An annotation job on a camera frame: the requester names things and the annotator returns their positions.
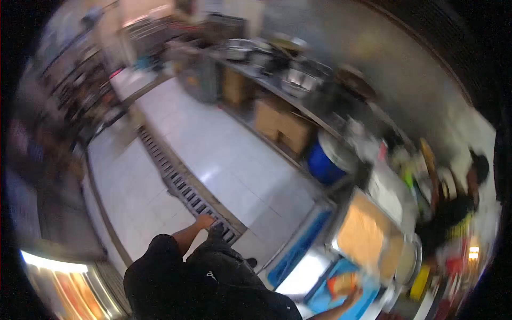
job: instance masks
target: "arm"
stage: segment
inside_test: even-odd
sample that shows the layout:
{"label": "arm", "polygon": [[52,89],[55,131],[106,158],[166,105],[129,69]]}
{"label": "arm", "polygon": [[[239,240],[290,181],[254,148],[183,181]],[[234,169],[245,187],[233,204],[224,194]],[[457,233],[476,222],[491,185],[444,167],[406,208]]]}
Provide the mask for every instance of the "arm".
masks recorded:
{"label": "arm", "polygon": [[172,237],[178,243],[181,256],[184,256],[187,253],[199,231],[210,228],[214,221],[215,219],[211,216],[201,215],[197,217],[193,225],[172,234]]}
{"label": "arm", "polygon": [[322,313],[319,313],[308,320],[337,320],[339,317],[341,317],[350,307],[352,307],[357,300],[362,296],[362,289],[361,288],[355,288],[354,291],[352,291],[348,297],[343,301],[343,304],[341,306],[337,306],[335,308],[332,308],[330,310],[324,311]]}

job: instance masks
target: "white tile floor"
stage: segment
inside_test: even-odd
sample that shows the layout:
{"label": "white tile floor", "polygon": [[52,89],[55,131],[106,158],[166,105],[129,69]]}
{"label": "white tile floor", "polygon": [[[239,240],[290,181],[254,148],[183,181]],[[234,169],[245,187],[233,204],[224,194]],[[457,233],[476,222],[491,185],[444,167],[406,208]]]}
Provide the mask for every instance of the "white tile floor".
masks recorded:
{"label": "white tile floor", "polygon": [[[189,97],[175,79],[138,105],[192,173],[249,228],[233,247],[255,257],[260,269],[290,238],[319,190],[221,109]],[[126,117],[94,139],[89,153],[107,214],[133,260],[155,235],[194,222],[166,193]]]}
{"label": "white tile floor", "polygon": [[[172,234],[195,221],[178,199],[167,194],[155,166],[126,118],[94,139],[89,146],[89,155],[107,215],[132,260],[145,252],[155,235]],[[91,207],[90,210],[99,219],[98,209]],[[184,259],[206,237],[206,231],[200,232]],[[245,258],[256,258],[260,262],[256,270],[274,253],[249,230],[233,247]],[[124,274],[127,266],[123,266],[112,252],[115,250],[112,245],[107,248],[109,255],[114,255],[116,268]]]}
{"label": "white tile floor", "polygon": [[137,100],[192,173],[270,251],[287,240],[319,190],[215,105],[197,102],[176,79]]}

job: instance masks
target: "metal pot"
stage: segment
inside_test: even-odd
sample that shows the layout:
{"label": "metal pot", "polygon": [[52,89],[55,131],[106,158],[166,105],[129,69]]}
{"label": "metal pot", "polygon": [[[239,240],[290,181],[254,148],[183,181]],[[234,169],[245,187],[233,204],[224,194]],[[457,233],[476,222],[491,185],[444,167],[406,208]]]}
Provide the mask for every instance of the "metal pot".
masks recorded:
{"label": "metal pot", "polygon": [[332,69],[314,60],[294,61],[283,74],[281,88],[299,99],[322,85],[332,74]]}
{"label": "metal pot", "polygon": [[245,60],[249,52],[253,50],[254,43],[247,39],[230,39],[227,42],[226,59]]}

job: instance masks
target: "cardboard box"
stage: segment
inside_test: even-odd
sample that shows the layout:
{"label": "cardboard box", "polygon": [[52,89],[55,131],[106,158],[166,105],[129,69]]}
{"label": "cardboard box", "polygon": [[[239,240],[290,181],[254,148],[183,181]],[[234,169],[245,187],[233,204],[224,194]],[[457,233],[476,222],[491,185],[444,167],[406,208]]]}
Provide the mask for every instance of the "cardboard box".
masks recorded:
{"label": "cardboard box", "polygon": [[313,124],[293,113],[286,112],[281,114],[279,131],[282,134],[281,141],[293,152],[300,154],[309,143]]}
{"label": "cardboard box", "polygon": [[255,103],[256,121],[254,127],[272,141],[278,140],[279,122],[283,105],[274,98],[257,100]]}
{"label": "cardboard box", "polygon": [[299,155],[310,141],[314,125],[291,113],[292,105],[272,96],[255,103],[255,129],[274,142],[281,141]]}
{"label": "cardboard box", "polygon": [[254,86],[247,77],[231,68],[224,68],[222,93],[226,102],[239,106],[252,97],[253,89]]}

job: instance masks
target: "light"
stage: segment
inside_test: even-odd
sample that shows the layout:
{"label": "light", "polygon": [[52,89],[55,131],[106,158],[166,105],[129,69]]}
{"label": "light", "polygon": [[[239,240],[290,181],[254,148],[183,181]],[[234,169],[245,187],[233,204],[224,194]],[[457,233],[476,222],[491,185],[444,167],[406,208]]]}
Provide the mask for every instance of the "light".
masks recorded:
{"label": "light", "polygon": [[77,263],[69,263],[69,262],[61,262],[50,260],[46,258],[41,258],[36,255],[27,253],[23,250],[20,250],[23,256],[23,260],[27,264],[34,265],[38,268],[50,269],[52,271],[59,271],[64,273],[85,273],[87,272],[87,266],[84,264]]}

